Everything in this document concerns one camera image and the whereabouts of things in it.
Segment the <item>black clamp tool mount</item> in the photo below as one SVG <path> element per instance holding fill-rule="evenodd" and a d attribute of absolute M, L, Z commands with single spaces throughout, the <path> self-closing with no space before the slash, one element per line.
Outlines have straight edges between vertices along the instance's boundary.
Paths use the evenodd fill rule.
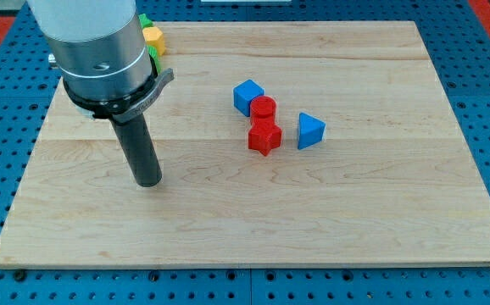
<path fill-rule="evenodd" d="M 146 111 L 159 98 L 164 87 L 174 78 L 173 69 L 166 69 L 157 77 L 150 75 L 147 81 L 132 94 L 108 101 L 85 99 L 73 92 L 65 80 L 63 84 L 71 102 L 87 117 L 113 119 L 118 123 L 126 123 Z"/>

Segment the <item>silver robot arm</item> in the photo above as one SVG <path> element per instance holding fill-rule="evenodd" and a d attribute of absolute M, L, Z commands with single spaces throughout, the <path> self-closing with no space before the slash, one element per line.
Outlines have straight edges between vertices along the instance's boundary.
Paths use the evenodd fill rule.
<path fill-rule="evenodd" d="M 144 112 L 174 78 L 148 51 L 133 1 L 28 0 L 71 102 L 111 122 L 139 186 L 162 170 Z"/>

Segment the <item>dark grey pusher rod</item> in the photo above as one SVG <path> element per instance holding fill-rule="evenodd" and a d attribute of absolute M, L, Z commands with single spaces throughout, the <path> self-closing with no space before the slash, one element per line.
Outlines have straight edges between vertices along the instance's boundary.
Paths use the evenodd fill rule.
<path fill-rule="evenodd" d="M 162 170 L 142 114 L 120 123 L 110 120 L 125 154 L 136 183 L 142 187 L 157 185 L 162 179 Z"/>

